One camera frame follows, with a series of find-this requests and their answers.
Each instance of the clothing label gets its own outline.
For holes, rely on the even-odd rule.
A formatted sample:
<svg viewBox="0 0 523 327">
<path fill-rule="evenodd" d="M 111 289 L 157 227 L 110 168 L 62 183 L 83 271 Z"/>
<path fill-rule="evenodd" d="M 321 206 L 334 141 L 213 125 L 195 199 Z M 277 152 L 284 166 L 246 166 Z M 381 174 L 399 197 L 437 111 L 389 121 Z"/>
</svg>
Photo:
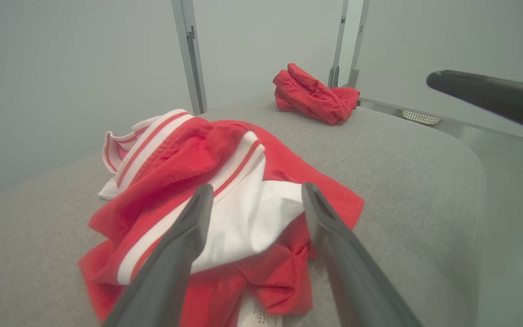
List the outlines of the clothing label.
<svg viewBox="0 0 523 327">
<path fill-rule="evenodd" d="M 243 292 L 237 327 L 282 327 L 282 316 L 268 314 L 248 292 Z"/>
</svg>

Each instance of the clothing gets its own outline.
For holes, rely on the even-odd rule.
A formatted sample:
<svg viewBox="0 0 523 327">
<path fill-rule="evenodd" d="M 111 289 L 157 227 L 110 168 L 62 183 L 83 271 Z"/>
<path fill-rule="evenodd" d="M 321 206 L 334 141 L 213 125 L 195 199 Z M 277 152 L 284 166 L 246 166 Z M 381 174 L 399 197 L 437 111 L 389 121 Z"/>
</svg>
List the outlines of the clothing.
<svg viewBox="0 0 523 327">
<path fill-rule="evenodd" d="M 288 64 L 274 78 L 276 104 L 280 110 L 298 110 L 330 125 L 343 122 L 356 108 L 360 92 L 352 87 L 329 89 L 307 72 Z"/>
<path fill-rule="evenodd" d="M 195 190 L 214 188 L 207 242 L 195 260 L 181 326 L 235 327 L 247 288 L 272 314 L 311 309 L 311 248 L 301 183 L 313 182 L 350 227 L 363 200 L 317 172 L 265 130 L 208 122 L 184 110 L 106 133 L 104 164 L 118 195 L 91 219 L 108 238 L 80 261 L 93 307 L 105 319 L 125 285 Z"/>
</svg>

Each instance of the folded red cloth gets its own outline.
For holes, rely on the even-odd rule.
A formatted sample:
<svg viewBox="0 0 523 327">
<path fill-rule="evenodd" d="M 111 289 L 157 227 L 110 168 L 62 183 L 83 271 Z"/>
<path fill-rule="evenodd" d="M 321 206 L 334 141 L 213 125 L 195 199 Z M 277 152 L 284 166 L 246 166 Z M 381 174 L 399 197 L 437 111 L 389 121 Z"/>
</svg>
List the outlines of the folded red cloth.
<svg viewBox="0 0 523 327">
<path fill-rule="evenodd" d="M 280 110 L 298 110 L 330 125 L 349 118 L 360 95 L 352 87 L 329 89 L 296 64 L 288 64 L 287 71 L 280 71 L 274 77 L 274 84 L 276 104 Z"/>
</svg>

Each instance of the red fabric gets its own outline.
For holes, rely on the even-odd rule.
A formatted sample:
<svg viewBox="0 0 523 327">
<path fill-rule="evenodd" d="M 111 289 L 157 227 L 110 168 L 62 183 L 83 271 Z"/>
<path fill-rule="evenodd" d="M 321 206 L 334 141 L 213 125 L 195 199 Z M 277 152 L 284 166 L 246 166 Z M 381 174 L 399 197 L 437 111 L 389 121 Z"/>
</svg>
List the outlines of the red fabric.
<svg viewBox="0 0 523 327">
<path fill-rule="evenodd" d="M 288 64 L 287 71 L 280 71 L 274 84 L 274 96 L 280 110 L 298 110 L 330 125 L 349 118 L 360 95 L 352 87 L 329 89 L 295 64 Z"/>
<path fill-rule="evenodd" d="M 108 238 L 79 261 L 100 320 L 108 316 L 125 290 L 116 277 L 125 250 L 210 180 L 249 130 L 265 147 L 264 180 L 315 183 L 347 226 L 356 224 L 364 201 L 305 163 L 269 132 L 245 122 L 210 123 L 193 118 L 161 144 L 129 188 L 101 208 L 89 223 Z M 263 253 L 193 274 L 181 326 L 235 327 L 245 288 L 272 314 L 306 313 L 312 306 L 307 260 L 315 256 L 301 214 Z"/>
</svg>

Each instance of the gray floor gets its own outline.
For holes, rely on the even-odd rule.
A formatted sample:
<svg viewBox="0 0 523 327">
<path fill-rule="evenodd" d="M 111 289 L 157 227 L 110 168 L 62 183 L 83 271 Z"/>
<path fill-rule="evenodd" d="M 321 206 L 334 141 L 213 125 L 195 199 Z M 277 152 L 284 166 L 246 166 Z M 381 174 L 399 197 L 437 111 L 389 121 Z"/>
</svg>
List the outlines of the gray floor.
<svg viewBox="0 0 523 327">
<path fill-rule="evenodd" d="M 400 116 L 400 110 L 363 103 Z M 486 171 L 477 327 L 523 326 L 523 139 L 442 120 L 432 128 L 469 146 Z"/>
</svg>

